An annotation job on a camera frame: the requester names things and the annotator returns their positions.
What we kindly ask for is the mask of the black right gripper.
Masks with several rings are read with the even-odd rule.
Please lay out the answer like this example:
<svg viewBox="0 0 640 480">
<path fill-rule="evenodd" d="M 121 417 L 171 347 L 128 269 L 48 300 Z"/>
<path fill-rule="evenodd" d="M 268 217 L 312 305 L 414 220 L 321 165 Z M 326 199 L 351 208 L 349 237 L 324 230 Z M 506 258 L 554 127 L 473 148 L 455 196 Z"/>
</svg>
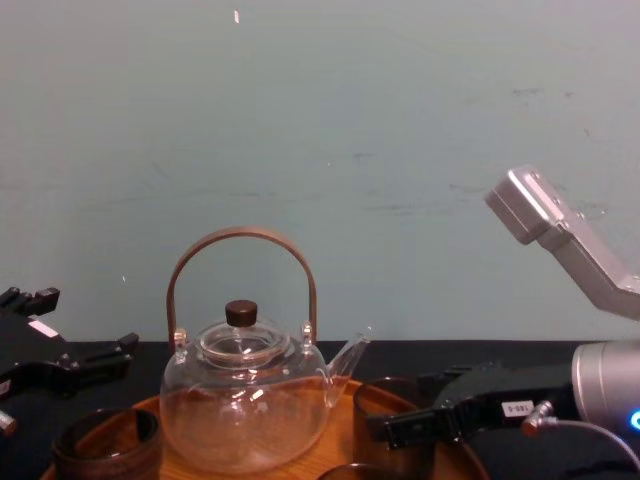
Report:
<svg viewBox="0 0 640 480">
<path fill-rule="evenodd" d="M 519 428 L 543 401 L 561 419 L 579 418 L 568 364 L 452 365 L 420 374 L 416 381 L 421 396 L 436 396 L 433 406 L 367 418 L 372 440 L 390 449 L 466 441 L 484 431 Z"/>
</svg>

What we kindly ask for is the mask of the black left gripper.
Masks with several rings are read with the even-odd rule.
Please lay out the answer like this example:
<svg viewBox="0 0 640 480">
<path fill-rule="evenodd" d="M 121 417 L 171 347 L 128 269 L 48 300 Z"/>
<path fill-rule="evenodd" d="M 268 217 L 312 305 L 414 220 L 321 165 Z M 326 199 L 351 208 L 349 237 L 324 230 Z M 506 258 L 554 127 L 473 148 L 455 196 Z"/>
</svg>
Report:
<svg viewBox="0 0 640 480">
<path fill-rule="evenodd" d="M 53 312 L 59 297 L 54 287 L 34 294 L 10 287 L 1 293 L 2 399 L 31 390 L 70 396 L 128 373 L 139 345 L 137 334 L 82 353 L 44 323 L 24 317 Z"/>
</svg>

